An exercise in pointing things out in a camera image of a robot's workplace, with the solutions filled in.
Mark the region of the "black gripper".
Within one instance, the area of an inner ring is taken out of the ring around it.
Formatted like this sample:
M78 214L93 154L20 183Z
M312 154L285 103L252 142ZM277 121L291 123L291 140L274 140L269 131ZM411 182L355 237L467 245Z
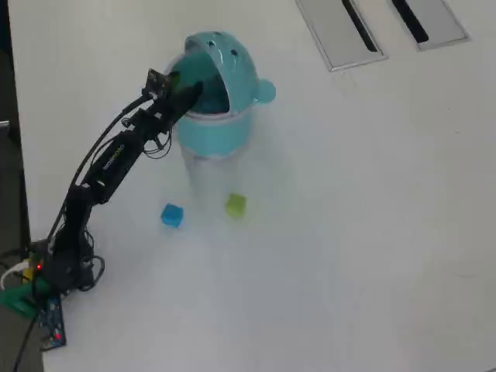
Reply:
M181 79L178 71L169 73L169 93L161 96L142 94L142 103L151 101L148 108L140 108L133 115L133 137L136 142L154 140L160 133L169 132L200 99L204 84L201 81L173 93Z

